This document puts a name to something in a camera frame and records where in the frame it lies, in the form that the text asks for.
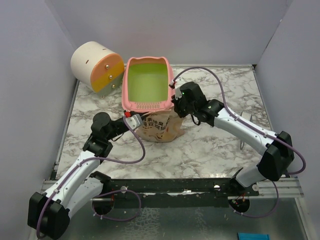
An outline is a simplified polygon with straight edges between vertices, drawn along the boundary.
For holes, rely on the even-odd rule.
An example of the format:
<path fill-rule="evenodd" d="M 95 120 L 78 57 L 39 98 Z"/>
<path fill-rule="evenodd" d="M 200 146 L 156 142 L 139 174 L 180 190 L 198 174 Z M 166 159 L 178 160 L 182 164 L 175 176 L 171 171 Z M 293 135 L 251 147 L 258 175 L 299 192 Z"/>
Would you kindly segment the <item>beige cat litter bag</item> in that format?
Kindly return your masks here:
<path fill-rule="evenodd" d="M 182 124 L 185 118 L 180 118 L 172 108 L 145 116 L 142 126 L 135 131 L 145 141 L 168 143 L 184 134 Z"/>

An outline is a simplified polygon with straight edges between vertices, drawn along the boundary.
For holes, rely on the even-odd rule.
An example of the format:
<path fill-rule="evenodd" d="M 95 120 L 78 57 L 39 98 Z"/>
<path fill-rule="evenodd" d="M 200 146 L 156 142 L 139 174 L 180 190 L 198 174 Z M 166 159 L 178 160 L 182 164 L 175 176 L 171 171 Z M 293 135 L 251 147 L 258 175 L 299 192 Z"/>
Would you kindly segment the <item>clear plastic litter scoop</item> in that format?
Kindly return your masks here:
<path fill-rule="evenodd" d="M 252 122 L 253 121 L 253 116 L 252 114 L 242 111 L 241 112 L 241 117 L 244 118 L 245 120 Z M 244 149 L 245 142 L 243 140 L 240 140 L 239 142 L 239 149 L 242 151 Z"/>

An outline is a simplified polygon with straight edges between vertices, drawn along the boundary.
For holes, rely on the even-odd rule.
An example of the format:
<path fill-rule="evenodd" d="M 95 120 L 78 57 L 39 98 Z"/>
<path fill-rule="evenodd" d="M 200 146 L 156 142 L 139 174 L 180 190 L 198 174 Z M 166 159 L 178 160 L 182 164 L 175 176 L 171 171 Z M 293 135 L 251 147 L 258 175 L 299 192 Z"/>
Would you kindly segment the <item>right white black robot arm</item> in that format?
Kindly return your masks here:
<path fill-rule="evenodd" d="M 227 131 L 247 143 L 261 155 L 260 162 L 238 170 L 230 180 L 230 191 L 240 196 L 252 184 L 264 180 L 278 181 L 294 159 L 292 138 L 285 132 L 265 130 L 227 110 L 219 100 L 207 100 L 200 86 L 187 82 L 171 97 L 179 117 L 196 117 L 201 123 Z"/>

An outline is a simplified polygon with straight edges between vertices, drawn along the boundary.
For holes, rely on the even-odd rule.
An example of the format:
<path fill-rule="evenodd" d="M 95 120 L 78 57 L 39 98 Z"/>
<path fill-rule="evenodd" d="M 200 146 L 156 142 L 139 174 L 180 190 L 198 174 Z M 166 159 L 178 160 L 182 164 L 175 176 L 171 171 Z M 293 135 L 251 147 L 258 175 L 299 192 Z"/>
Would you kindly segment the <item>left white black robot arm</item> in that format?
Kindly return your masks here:
<path fill-rule="evenodd" d="M 108 157 L 113 145 L 111 140 L 140 127 L 139 114 L 125 112 L 111 120 L 106 112 L 97 113 L 92 120 L 91 134 L 82 152 L 65 174 L 43 193 L 35 192 L 29 199 L 27 225 L 36 231 L 41 240 L 59 239 L 67 230 L 72 216 L 91 198 L 106 197 L 111 186 L 104 180 L 89 180 L 89 175 Z"/>

